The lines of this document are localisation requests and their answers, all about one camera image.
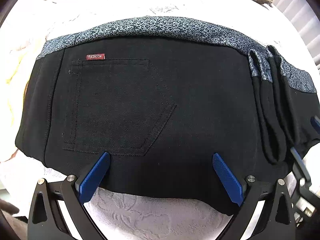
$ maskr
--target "pocket stitching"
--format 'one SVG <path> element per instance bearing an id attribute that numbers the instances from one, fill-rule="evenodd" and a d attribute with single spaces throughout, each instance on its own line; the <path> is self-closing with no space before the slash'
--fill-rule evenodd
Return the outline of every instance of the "pocket stitching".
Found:
<path id="1" fill-rule="evenodd" d="M 154 132 L 154 130 L 156 128 L 159 128 L 159 133 L 154 137 L 154 140 L 153 142 L 150 143 L 150 146 L 144 151 L 144 154 L 148 151 L 148 149 L 151 147 L 151 145 L 156 141 L 157 137 L 159 136 L 159 134 L 161 133 L 162 129 L 164 128 L 164 125 L 167 123 L 167 121 L 169 120 L 169 117 L 171 116 L 173 110 L 175 109 L 176 105 L 174 102 L 170 102 L 169 99 L 168 99 L 168 96 L 169 98 L 171 97 L 171 94 L 167 88 L 167 86 L 164 84 L 164 81 L 160 78 L 160 76 L 158 75 L 157 71 L 156 71 L 156 68 L 154 67 L 154 65 L 148 60 L 148 59 L 106 59 L 106 61 L 109 61 L 109 60 L 142 60 L 142 61 L 147 61 L 148 64 L 151 65 L 151 67 L 153 68 L 153 70 L 156 72 L 157 76 L 159 77 L 159 80 L 162 82 L 162 85 L 167 89 L 167 93 L 168 95 L 166 96 L 165 93 L 163 92 L 163 90 L 160 88 L 159 86 L 159 82 L 155 79 L 155 77 L 152 75 L 152 73 L 150 72 L 149 68 L 148 68 L 148 64 L 145 65 L 145 64 L 137 64 L 137 65 L 140 65 L 140 66 L 143 66 L 147 71 L 148 71 L 148 74 L 152 77 L 152 79 L 154 80 L 154 82 L 156 83 L 156 88 L 157 90 L 161 93 L 163 99 L 166 101 L 166 106 L 164 107 L 164 109 L 162 110 L 159 118 L 155 121 L 155 124 L 154 126 L 152 127 L 152 129 L 150 130 L 150 132 L 145 136 L 144 138 L 144 141 L 142 143 L 142 145 L 137 148 L 137 147 L 116 147 L 116 149 L 132 149 L 132 150 L 141 150 L 147 143 L 149 140 L 153 139 L 153 138 L 150 138 L 150 135 L 152 132 Z M 86 61 L 79 61 L 78 62 L 78 66 L 80 65 L 81 63 L 81 70 L 78 71 L 77 73 L 77 79 L 78 79 L 78 76 L 80 74 L 80 81 L 78 83 L 78 81 L 76 81 L 76 87 L 79 86 L 78 88 L 78 91 L 77 91 L 77 95 L 76 95 L 76 109 L 75 107 L 73 107 L 72 109 L 72 115 L 73 114 L 76 114 L 76 121 L 75 122 L 72 122 L 73 124 L 73 127 L 72 129 L 75 129 L 75 135 L 74 135 L 74 138 L 72 139 L 72 141 L 68 142 L 66 140 L 64 140 L 64 143 L 65 144 L 68 144 L 70 145 L 70 147 L 64 147 L 64 149 L 67 149 L 67 150 L 72 150 L 72 151 L 80 151 L 80 152 L 86 152 L 86 153 L 92 153 L 92 154 L 96 154 L 96 152 L 93 152 L 93 151 L 84 151 L 84 150 L 80 150 L 80 149 L 76 149 L 76 145 L 82 145 L 82 146 L 88 146 L 90 147 L 91 145 L 90 144 L 81 144 L 81 143 L 77 143 L 76 142 L 76 130 L 77 130 L 77 122 L 78 122 L 78 103 L 79 103 L 79 96 L 80 96 L 80 90 L 81 90 L 81 82 L 82 82 L 82 70 L 83 70 L 83 66 L 84 66 L 84 63 L 86 63 L 85 65 L 87 66 L 90 66 L 90 65 L 103 65 L 102 62 L 90 62 L 91 64 L 88 64 Z M 130 65 L 130 64 L 126 64 L 126 63 L 123 63 L 123 64 L 113 64 L 113 65 Z M 95 145 L 95 147 L 106 147 L 105 145 L 102 146 L 102 145 Z M 130 156 L 142 156 L 140 154 L 133 154 L 133 155 L 130 155 Z"/>
<path id="2" fill-rule="evenodd" d="M 60 73 L 60 69 L 61 69 L 61 65 L 62 65 L 62 59 L 64 56 L 65 50 L 61 51 L 61 55 L 59 58 L 59 65 L 56 68 L 54 75 L 53 75 L 53 79 L 52 79 L 52 85 L 50 87 L 50 94 L 48 96 L 48 101 L 47 101 L 47 130 L 44 133 L 44 150 L 43 150 L 43 155 L 44 155 L 44 163 L 45 163 L 45 152 L 47 150 L 47 144 L 48 144 L 48 139 L 49 139 L 49 133 L 50 133 L 50 129 L 51 129 L 51 121 L 52 121 L 52 103 L 53 103 L 53 97 L 54 97 L 54 92 L 55 92 L 55 86 L 57 84 L 57 80 L 59 77 L 59 73 Z"/>
<path id="3" fill-rule="evenodd" d="M 72 64 L 74 65 L 73 67 L 76 67 L 77 68 L 77 77 L 76 77 L 76 84 L 75 84 L 75 86 L 74 86 L 74 89 L 76 90 L 77 89 L 77 87 L 79 86 L 79 73 L 80 73 L 80 71 L 79 71 L 79 65 L 80 65 L 80 61 L 77 61 L 77 62 L 75 62 L 75 61 L 73 61 L 72 62 Z M 75 93 L 74 94 L 72 94 L 72 90 L 73 90 L 73 87 L 72 87 L 72 82 L 71 82 L 71 84 L 68 84 L 68 100 L 72 100 L 72 98 L 74 99 L 74 101 L 73 101 L 73 104 L 70 106 L 72 109 L 71 109 L 71 116 L 74 116 L 74 114 L 75 114 L 75 101 L 77 101 L 78 100 L 78 95 L 77 95 L 77 91 L 75 91 Z M 68 119 L 68 115 L 69 115 L 69 109 L 68 109 L 68 107 L 67 107 L 67 109 L 66 109 L 66 116 L 65 116 L 65 125 L 64 125 L 64 129 L 65 130 L 67 130 L 67 119 Z M 65 143 L 69 143 L 69 144 L 73 144 L 74 143 L 74 141 L 75 141 L 75 136 L 73 136 L 73 133 L 74 133 L 74 130 L 75 130 L 75 128 L 74 128 L 74 122 L 72 122 L 71 123 L 71 128 L 70 128 L 70 141 L 68 141 L 68 140 L 66 140 L 65 138 L 63 139 L 63 142 L 65 142 Z"/>

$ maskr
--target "striped fabric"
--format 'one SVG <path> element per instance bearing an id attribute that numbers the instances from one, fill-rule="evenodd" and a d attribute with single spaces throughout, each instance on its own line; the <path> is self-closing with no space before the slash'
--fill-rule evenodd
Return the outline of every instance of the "striped fabric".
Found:
<path id="1" fill-rule="evenodd" d="M 273 0 L 291 21 L 320 71 L 320 21 L 306 0 Z"/>

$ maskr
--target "gray speckled waistband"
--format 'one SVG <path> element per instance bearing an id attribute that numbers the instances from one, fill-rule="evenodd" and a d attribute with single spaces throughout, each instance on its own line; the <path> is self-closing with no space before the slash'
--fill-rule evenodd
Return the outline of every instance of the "gray speckled waistband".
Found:
<path id="1" fill-rule="evenodd" d="M 269 82 L 272 82 L 272 78 L 267 57 L 278 56 L 281 59 L 281 74 L 287 77 L 291 88 L 316 93 L 310 74 L 289 64 L 274 47 L 264 47 L 238 31 L 184 17 L 140 17 L 105 23 L 47 41 L 37 59 L 89 41 L 135 35 L 178 38 L 234 48 L 247 55 L 252 76 L 260 76 Z"/>

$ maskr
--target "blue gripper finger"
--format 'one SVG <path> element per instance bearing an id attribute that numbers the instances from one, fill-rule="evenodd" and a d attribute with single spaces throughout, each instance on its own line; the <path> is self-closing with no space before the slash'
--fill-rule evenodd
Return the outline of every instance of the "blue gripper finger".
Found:
<path id="1" fill-rule="evenodd" d="M 107 173 L 111 163 L 110 154 L 105 152 L 98 159 L 92 168 L 88 168 L 85 174 L 76 181 L 76 190 L 78 191 L 78 199 L 81 204 L 89 202 Z"/>
<path id="2" fill-rule="evenodd" d="M 320 119 L 317 116 L 311 117 L 311 125 L 320 134 Z"/>
<path id="3" fill-rule="evenodd" d="M 217 153 L 212 156 L 212 166 L 228 193 L 230 200 L 241 206 L 244 199 L 242 186 Z"/>

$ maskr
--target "yellow cloth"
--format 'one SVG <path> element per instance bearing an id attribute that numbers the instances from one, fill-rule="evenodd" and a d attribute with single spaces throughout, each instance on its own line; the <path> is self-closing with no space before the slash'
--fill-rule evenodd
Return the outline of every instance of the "yellow cloth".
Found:
<path id="1" fill-rule="evenodd" d="M 40 54 L 45 38 L 34 40 L 25 48 L 12 50 L 1 68 L 0 115 L 1 154 L 0 162 L 7 161 L 17 150 L 15 138 L 20 127 L 23 100 L 36 57 Z"/>

